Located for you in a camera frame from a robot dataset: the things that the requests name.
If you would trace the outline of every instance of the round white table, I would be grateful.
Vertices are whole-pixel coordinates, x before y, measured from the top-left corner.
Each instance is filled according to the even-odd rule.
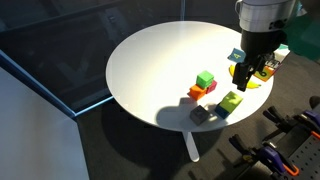
[[[211,131],[243,120],[268,98],[273,77],[245,92],[232,84],[227,57],[240,49],[241,34],[223,26],[194,21],[158,24],[134,33],[114,50],[106,67],[106,80],[115,100],[131,115],[153,126],[181,131],[193,161],[199,160],[191,132]],[[188,96],[196,77],[207,70],[216,89],[195,101]],[[243,97],[226,118],[214,112],[216,104],[233,91]],[[211,114],[197,126],[190,111],[202,105]]]

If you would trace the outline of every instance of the toy block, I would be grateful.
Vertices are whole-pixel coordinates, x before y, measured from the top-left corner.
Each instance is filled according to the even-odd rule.
[[[213,82],[214,76],[208,71],[203,71],[197,76],[197,85],[202,89],[205,89],[211,85]]]
[[[223,109],[220,104],[216,106],[214,112],[216,112],[222,119],[227,118],[230,114],[227,110]]]
[[[242,99],[243,99],[242,97],[230,91],[222,99],[219,105],[229,113],[232,113],[236,109],[236,107],[241,103]]]
[[[233,48],[233,51],[230,54],[230,56],[228,57],[228,59],[230,59],[231,61],[240,63],[240,62],[243,62],[245,57],[246,57],[245,52],[243,52],[239,49]]]
[[[190,88],[189,96],[191,96],[194,100],[199,100],[202,98],[207,92],[207,89],[202,89],[197,84],[193,85]]]
[[[264,66],[262,72],[255,72],[254,76],[266,82],[275,73],[275,69],[269,66]]]
[[[209,115],[210,113],[199,105],[190,112],[190,119],[199,126],[208,119]]]
[[[206,94],[209,94],[210,92],[212,92],[213,90],[216,89],[217,86],[217,81],[213,81],[212,84],[207,88],[207,92]]]

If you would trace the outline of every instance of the lime green block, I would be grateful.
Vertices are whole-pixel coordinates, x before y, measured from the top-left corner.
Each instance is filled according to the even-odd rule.
[[[197,76],[197,85],[202,89],[209,87],[213,82],[214,76],[208,71],[203,71]]]
[[[238,96],[236,93],[230,91],[220,102],[220,106],[228,111],[229,113],[232,113],[236,107],[241,103],[242,97]]]

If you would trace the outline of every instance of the black floor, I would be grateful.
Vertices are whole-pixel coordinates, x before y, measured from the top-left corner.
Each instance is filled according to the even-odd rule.
[[[239,134],[247,145],[259,146],[276,129],[262,111],[271,105],[288,115],[310,109],[309,97],[320,94],[319,73],[319,64],[289,55],[258,111],[224,129],[193,133],[197,163],[190,161],[181,133],[151,127],[108,102],[78,119],[90,179],[234,179],[245,167],[233,168],[240,154],[228,138]]]

